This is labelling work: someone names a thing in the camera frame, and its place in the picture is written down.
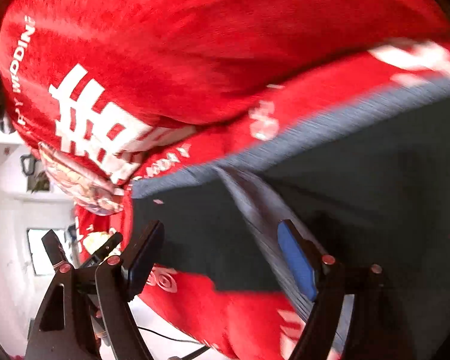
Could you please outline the black pants blue trim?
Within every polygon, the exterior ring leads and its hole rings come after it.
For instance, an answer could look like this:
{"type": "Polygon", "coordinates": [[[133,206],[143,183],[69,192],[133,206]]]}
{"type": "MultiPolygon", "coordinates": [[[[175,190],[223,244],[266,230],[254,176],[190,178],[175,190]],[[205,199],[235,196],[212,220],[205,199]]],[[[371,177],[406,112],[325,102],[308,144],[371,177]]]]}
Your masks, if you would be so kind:
{"type": "Polygon", "coordinates": [[[343,359],[450,359],[450,79],[322,112],[239,154],[133,188],[135,233],[161,221],[177,290],[143,300],[235,359],[288,359],[311,319],[292,224],[343,271],[343,359]]]}

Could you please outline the yellow plush toy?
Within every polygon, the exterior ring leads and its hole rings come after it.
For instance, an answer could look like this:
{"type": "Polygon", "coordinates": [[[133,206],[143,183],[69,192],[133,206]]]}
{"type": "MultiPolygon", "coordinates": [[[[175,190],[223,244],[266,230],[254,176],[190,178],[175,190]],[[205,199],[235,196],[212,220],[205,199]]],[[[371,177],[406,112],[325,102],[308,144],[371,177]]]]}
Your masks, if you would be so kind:
{"type": "Polygon", "coordinates": [[[85,238],[82,239],[82,247],[89,254],[92,255],[94,252],[99,250],[107,242],[111,236],[117,234],[117,232],[90,232],[85,238]]]}

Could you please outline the printed picture pillow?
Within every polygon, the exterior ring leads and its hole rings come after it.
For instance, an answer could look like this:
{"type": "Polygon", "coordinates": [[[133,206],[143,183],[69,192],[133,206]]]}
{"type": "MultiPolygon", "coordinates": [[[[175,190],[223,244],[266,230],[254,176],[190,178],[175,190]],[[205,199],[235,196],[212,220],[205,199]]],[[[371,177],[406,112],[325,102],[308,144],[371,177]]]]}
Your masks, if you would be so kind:
{"type": "Polygon", "coordinates": [[[75,203],[95,215],[114,215],[123,211],[124,191],[121,188],[43,142],[38,147],[47,176],[75,203]]]}

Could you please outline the red wedding sofa cover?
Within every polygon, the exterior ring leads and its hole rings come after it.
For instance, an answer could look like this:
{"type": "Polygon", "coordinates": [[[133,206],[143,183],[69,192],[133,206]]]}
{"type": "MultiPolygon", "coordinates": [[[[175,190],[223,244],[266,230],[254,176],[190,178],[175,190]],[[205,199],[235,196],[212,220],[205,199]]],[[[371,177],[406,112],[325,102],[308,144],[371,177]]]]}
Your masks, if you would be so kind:
{"type": "MultiPolygon", "coordinates": [[[[0,0],[0,129],[39,159],[43,142],[124,191],[112,215],[74,202],[81,245],[115,231],[118,255],[142,233],[132,228],[137,181],[441,79],[450,0],[0,0]]],[[[177,290],[161,250],[134,297],[145,305],[148,289],[177,290]]]]}

